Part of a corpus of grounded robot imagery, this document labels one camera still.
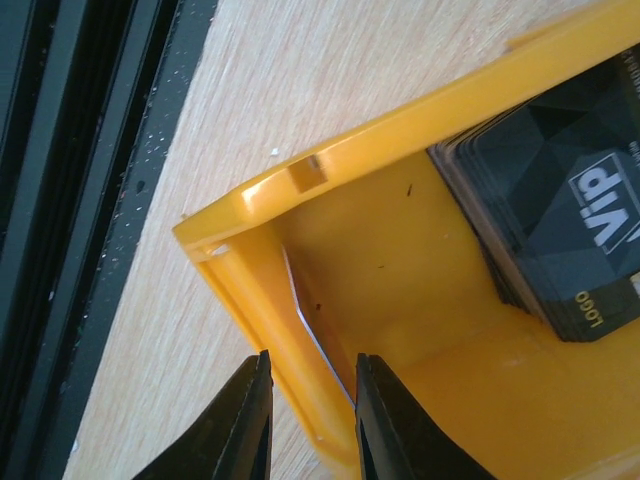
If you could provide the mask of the red credit card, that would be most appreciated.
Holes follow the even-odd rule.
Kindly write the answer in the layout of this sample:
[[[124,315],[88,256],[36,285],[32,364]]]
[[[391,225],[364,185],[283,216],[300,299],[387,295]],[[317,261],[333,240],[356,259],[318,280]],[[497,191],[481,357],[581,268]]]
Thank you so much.
[[[282,254],[298,317],[347,401],[355,407],[355,367],[349,360],[334,325],[326,317],[328,310],[323,302],[315,298],[285,247],[282,247]]]

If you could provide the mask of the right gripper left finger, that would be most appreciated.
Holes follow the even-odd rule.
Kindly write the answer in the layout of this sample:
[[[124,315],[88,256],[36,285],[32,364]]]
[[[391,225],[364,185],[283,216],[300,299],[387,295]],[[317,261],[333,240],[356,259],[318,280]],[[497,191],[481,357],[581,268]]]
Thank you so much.
[[[192,425],[137,479],[271,477],[273,380],[269,352],[247,357]]]

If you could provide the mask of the yellow three-compartment bin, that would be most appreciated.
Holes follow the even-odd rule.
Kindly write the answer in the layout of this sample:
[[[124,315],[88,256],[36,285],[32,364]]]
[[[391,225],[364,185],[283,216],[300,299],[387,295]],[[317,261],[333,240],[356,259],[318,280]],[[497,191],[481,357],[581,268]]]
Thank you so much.
[[[498,479],[639,475],[639,316],[565,342],[505,302],[428,149],[637,47],[639,5],[599,1],[497,60],[282,163],[175,227],[320,458],[361,477],[352,407],[296,311],[282,247],[349,360],[378,355]]]

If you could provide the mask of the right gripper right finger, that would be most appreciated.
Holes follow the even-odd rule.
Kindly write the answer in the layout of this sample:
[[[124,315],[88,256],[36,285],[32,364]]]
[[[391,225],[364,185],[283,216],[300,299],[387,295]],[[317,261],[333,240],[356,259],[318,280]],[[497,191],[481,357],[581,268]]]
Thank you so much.
[[[356,434],[363,479],[492,479],[433,421],[378,355],[356,363]]]

